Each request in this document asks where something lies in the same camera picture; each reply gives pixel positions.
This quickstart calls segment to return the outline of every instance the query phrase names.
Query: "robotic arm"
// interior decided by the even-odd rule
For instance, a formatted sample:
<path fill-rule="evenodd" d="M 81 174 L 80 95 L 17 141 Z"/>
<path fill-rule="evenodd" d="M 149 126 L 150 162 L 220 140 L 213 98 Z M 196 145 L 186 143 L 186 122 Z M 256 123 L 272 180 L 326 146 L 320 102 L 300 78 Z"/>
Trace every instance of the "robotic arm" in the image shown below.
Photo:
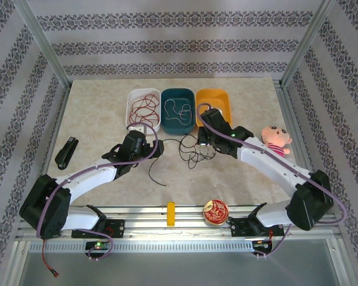
<path fill-rule="evenodd" d="M 250 147 L 228 140 L 216 135 L 207 127 L 199 128 L 198 143 L 212 145 L 218 152 L 246 162 L 277 182 L 279 186 L 291 197 L 291 200 L 276 204 L 261 204 L 249 215 L 249 226 L 260 235 L 266 228 L 273 225 L 294 224 L 303 230 L 310 230 L 316 222 L 333 206 L 330 196 L 316 188 L 314 185 L 293 174 L 286 166 L 295 169 L 331 192 L 328 176 L 318 170 L 312 173 L 298 167 L 277 153 L 266 147 L 261 141 L 242 126 L 232 129 L 220 111 L 211 108 L 201 115 L 201 118 L 214 130 L 242 140 Z"/>
<path fill-rule="evenodd" d="M 153 141 L 158 144 L 156 152 L 151 158 L 157 158 L 164 151 L 163 142 Z M 139 131 L 130 131 L 122 144 L 114 146 L 110 152 L 104 154 L 93 167 L 93 170 L 85 172 L 83 170 L 69 174 L 67 176 L 51 178 L 43 175 L 37 179 L 29 195 L 25 199 L 20 209 L 20 216 L 25 219 L 33 228 L 37 228 L 41 213 L 49 196 L 56 187 L 66 179 L 82 173 L 69 184 L 69 188 L 60 188 L 51 201 L 46 215 L 42 222 L 41 237 L 49 239 L 60 234 L 67 229 L 90 229 L 96 232 L 103 232 L 105 228 L 106 216 L 96 207 L 70 207 L 71 203 L 92 190 L 93 188 L 118 179 L 130 172 L 132 164 L 114 165 L 108 167 L 97 167 L 108 163 L 120 163 L 136 161 L 150 155 L 154 149 L 147 144 L 145 135 Z"/>

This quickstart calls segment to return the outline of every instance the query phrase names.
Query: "teal plastic bin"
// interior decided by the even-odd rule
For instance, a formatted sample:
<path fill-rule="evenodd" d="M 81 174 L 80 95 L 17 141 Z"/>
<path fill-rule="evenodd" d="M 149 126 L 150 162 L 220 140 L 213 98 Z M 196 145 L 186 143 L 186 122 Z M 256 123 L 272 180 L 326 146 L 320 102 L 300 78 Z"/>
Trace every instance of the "teal plastic bin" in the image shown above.
<path fill-rule="evenodd" d="M 161 123 L 171 135 L 190 133 L 195 126 L 195 95 L 188 88 L 169 88 L 161 93 Z"/>

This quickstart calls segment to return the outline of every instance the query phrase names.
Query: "aluminum frame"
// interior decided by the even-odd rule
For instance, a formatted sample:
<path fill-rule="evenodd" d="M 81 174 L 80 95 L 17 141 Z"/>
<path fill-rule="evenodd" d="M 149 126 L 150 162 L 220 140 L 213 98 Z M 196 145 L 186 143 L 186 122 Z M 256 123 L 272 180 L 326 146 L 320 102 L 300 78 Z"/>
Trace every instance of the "aluminum frame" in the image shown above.
<path fill-rule="evenodd" d="M 229 206 L 230 216 L 247 217 L 256 206 Z M 185 243 L 199 243 L 214 241 L 218 245 L 227 245 L 231 242 L 262 240 L 267 237 L 233 238 L 228 224 L 222 226 L 210 226 L 203 219 L 202 206 L 176 206 L 175 226 L 167 227 L 167 207 L 165 206 L 132 206 L 132 207 L 100 207 L 109 219 L 124 219 L 124 238 L 116 239 L 125 245 L 137 245 L 140 242 L 151 241 L 153 243 L 166 244 L 169 241 L 181 241 Z M 323 217 L 324 221 L 333 221 L 332 214 Z M 311 231 L 303 231 L 292 227 L 286 240 L 320 240 L 326 239 L 330 255 L 341 285 L 357 285 L 356 277 L 343 239 L 337 225 L 316 225 Z M 96 239 L 74 239 L 71 231 L 63 231 L 60 237 L 52 240 L 54 244 L 69 244 L 84 241 L 96 241 Z M 24 220 L 20 222 L 15 243 L 12 249 L 10 261 L 5 273 L 4 286 L 18 285 L 21 279 L 26 256 L 30 245 L 39 243 L 36 231 Z"/>
<path fill-rule="evenodd" d="M 309 26 L 305 34 L 302 37 L 297 49 L 295 50 L 294 55 L 290 59 L 289 64 L 282 76 L 281 83 L 285 88 L 290 83 L 293 75 L 297 71 L 299 64 L 301 63 L 304 55 L 309 49 L 313 39 L 315 38 L 317 31 L 321 27 L 324 19 L 327 17 L 327 14 L 331 10 L 332 6 L 335 4 L 336 0 L 322 0 L 319 7 L 317 8 L 314 17 L 311 19 Z"/>
<path fill-rule="evenodd" d="M 282 110 L 282 115 L 285 120 L 286 128 L 292 135 L 291 146 L 295 161 L 299 166 L 304 167 L 307 170 L 312 170 L 313 168 L 307 155 L 307 149 L 304 144 L 298 121 L 295 116 L 294 109 L 292 108 L 287 90 L 286 88 L 276 88 L 275 91 L 278 97 L 279 106 Z"/>
<path fill-rule="evenodd" d="M 55 143 L 57 141 L 57 136 L 58 136 L 58 133 L 59 133 L 60 128 L 61 128 L 62 119 L 63 119 L 64 114 L 65 114 L 67 101 L 69 100 L 70 90 L 71 90 L 70 88 L 67 88 L 66 91 L 65 91 L 65 94 L 64 94 L 61 111 L 60 111 L 60 113 L 58 115 L 57 122 L 56 122 L 56 128 L 54 130 L 54 134 L 52 134 L 52 140 L 51 140 L 51 143 L 50 143 L 49 151 L 48 151 L 48 153 L 46 155 L 45 164 L 44 164 L 44 166 L 43 166 L 43 168 L 41 170 L 42 175 L 47 173 L 47 171 L 49 169 L 49 166 L 50 166 L 50 163 L 52 162 L 52 155 L 53 155 Z"/>
<path fill-rule="evenodd" d="M 50 63 L 54 73 L 57 75 L 58 80 L 61 82 L 64 89 L 71 87 L 71 81 L 67 76 L 67 73 L 64 70 L 61 62 L 59 61 L 52 45 L 50 44 L 48 38 L 45 36 L 40 23 L 38 22 L 36 16 L 34 15 L 31 7 L 28 4 L 27 0 L 13 0 L 13 4 L 19 11 L 20 15 L 24 19 L 28 29 L 32 33 L 34 39 L 40 46 L 41 51 L 45 55 L 45 58 Z"/>

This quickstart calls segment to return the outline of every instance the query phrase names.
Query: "black stapler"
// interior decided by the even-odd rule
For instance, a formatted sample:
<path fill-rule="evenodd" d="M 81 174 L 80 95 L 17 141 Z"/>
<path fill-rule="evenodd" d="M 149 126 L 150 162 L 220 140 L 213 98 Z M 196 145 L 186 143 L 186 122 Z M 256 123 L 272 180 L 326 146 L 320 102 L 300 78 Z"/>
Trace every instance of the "black stapler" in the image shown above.
<path fill-rule="evenodd" d="M 58 152 L 55 156 L 54 161 L 56 162 L 60 170 L 65 170 L 67 165 L 70 162 L 71 157 L 78 145 L 78 139 L 75 137 L 70 137 L 69 140 L 65 143 L 65 146 Z"/>

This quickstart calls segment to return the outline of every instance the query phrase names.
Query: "gray floor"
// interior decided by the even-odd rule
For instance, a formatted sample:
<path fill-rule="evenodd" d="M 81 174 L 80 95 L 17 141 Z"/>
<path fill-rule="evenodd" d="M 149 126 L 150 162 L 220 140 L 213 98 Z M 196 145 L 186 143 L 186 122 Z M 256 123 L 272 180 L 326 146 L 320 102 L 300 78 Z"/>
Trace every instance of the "gray floor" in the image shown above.
<path fill-rule="evenodd" d="M 90 262 L 84 254 L 27 257 L 20 285 L 339 285 L 325 240 L 284 241 L 267 260 L 251 253 L 112 254 Z"/>

